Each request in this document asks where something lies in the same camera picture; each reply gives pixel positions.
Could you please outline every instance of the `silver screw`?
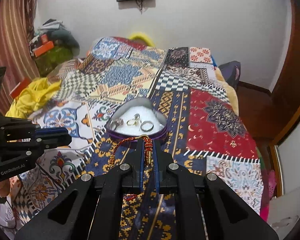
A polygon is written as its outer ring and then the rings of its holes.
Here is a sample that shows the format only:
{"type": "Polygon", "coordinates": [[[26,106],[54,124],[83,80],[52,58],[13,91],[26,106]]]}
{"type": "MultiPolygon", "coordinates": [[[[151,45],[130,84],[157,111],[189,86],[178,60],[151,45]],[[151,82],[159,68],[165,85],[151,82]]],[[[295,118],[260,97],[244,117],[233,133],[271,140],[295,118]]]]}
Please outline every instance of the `silver screw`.
{"type": "Polygon", "coordinates": [[[85,173],[80,178],[82,181],[89,181],[92,178],[92,176],[89,173],[85,173]]]}
{"type": "Polygon", "coordinates": [[[170,164],[169,164],[169,168],[172,169],[172,170],[176,170],[176,169],[179,168],[179,165],[176,164],[176,163],[170,163],[170,164]]]}
{"type": "Polygon", "coordinates": [[[216,180],[217,176],[214,173],[208,173],[207,178],[208,180],[216,180]]]}
{"type": "Polygon", "coordinates": [[[127,164],[127,163],[123,163],[123,164],[120,165],[120,169],[123,170],[123,171],[126,171],[129,168],[130,168],[130,165],[127,164]]]}

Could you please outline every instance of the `blanket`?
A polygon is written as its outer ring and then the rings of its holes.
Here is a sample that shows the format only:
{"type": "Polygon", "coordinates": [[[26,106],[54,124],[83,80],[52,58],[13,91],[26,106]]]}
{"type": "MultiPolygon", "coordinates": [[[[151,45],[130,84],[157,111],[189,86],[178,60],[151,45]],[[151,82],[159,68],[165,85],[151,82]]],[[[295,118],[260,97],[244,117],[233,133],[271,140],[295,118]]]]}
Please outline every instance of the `blanket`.
{"type": "MultiPolygon", "coordinates": [[[[162,149],[176,163],[196,174],[217,174],[259,214],[262,160],[234,112],[237,105],[230,104],[227,91],[233,91],[217,79],[216,70],[209,49],[158,49],[119,37],[99,39],[82,63],[59,67],[60,90],[29,118],[42,128],[66,127],[72,142],[46,150],[35,169],[14,178],[11,198],[18,221],[27,223],[82,174],[109,171],[116,143],[104,125],[118,106],[137,97],[150,98],[167,117],[162,149]]],[[[120,146],[116,165],[133,150],[120,146]]],[[[156,193],[152,166],[144,171],[143,192],[123,200],[118,237],[176,239],[174,196],[156,193]]]]}

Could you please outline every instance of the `bed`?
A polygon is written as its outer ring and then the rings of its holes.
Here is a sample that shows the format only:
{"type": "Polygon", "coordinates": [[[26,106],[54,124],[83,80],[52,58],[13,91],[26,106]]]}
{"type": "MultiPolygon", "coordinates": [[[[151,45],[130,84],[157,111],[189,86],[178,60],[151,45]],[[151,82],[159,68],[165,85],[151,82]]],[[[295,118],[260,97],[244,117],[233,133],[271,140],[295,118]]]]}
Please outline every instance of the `bed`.
{"type": "MultiPolygon", "coordinates": [[[[11,179],[14,217],[21,225],[84,173],[109,171],[116,143],[104,125],[118,106],[148,97],[168,119],[162,149],[191,172],[216,173],[258,214],[266,178],[256,144],[238,117],[238,101],[206,48],[157,49],[119,38],[98,39],[87,58],[58,66],[62,80],[52,100],[29,118],[41,127],[64,126],[69,146],[46,150],[35,169],[11,179]]],[[[115,163],[130,147],[119,147],[115,163]]],[[[154,189],[152,167],[144,191],[124,200],[119,239],[176,239],[174,197],[154,189]]]]}

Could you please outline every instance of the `curtain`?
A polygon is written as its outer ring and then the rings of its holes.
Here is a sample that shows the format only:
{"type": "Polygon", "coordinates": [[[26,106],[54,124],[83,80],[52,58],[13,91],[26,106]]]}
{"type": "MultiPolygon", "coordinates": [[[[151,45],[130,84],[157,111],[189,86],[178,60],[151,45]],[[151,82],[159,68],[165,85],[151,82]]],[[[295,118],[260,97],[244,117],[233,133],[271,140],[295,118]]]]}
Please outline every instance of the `curtain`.
{"type": "Polygon", "coordinates": [[[0,66],[7,67],[0,92],[3,115],[12,103],[12,89],[25,77],[39,77],[28,48],[34,33],[35,5],[36,0],[0,0],[0,66]]]}

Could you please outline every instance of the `wooden floor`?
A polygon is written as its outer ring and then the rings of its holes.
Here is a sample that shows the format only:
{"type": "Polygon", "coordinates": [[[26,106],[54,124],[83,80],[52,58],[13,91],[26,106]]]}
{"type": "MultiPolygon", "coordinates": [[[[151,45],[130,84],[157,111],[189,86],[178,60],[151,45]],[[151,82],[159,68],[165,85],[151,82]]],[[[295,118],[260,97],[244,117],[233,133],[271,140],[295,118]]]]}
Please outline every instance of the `wooden floor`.
{"type": "Polygon", "coordinates": [[[263,92],[238,86],[239,116],[257,143],[267,170],[273,169],[267,147],[287,124],[287,115],[263,92]]]}

